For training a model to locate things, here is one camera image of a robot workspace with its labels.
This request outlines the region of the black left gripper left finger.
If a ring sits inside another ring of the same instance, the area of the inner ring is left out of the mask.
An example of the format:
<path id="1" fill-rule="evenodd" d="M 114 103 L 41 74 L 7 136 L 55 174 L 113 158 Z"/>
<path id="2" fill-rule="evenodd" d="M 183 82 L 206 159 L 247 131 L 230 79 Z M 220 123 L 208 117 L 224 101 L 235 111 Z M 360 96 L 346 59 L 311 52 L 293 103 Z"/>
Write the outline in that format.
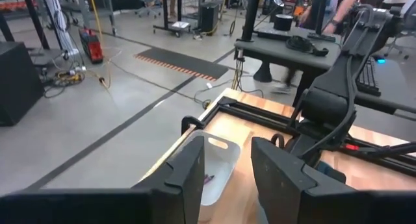
<path id="1" fill-rule="evenodd" d="M 205 138 L 194 137 L 135 187 L 144 192 L 139 223 L 198 222 L 205 176 Z"/>

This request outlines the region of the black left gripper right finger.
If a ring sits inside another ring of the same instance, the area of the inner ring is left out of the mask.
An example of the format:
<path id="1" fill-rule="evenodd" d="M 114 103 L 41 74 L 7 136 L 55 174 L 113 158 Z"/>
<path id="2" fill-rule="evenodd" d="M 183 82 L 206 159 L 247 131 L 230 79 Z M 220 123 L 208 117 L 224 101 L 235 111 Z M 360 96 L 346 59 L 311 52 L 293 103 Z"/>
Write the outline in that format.
<path id="1" fill-rule="evenodd" d="M 269 223 L 354 223 L 349 186 L 260 137 L 252 138 L 259 202 Z"/>

